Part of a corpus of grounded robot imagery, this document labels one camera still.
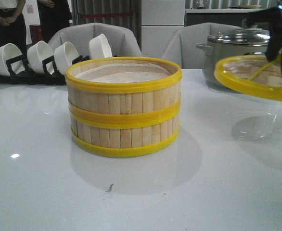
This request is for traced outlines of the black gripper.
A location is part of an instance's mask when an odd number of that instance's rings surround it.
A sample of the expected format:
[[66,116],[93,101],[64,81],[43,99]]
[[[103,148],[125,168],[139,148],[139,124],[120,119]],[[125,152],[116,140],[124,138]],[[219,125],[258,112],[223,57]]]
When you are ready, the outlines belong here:
[[270,35],[265,56],[268,61],[273,61],[282,47],[282,0],[278,0],[275,7],[249,12],[244,18],[245,28],[262,24],[269,26]]

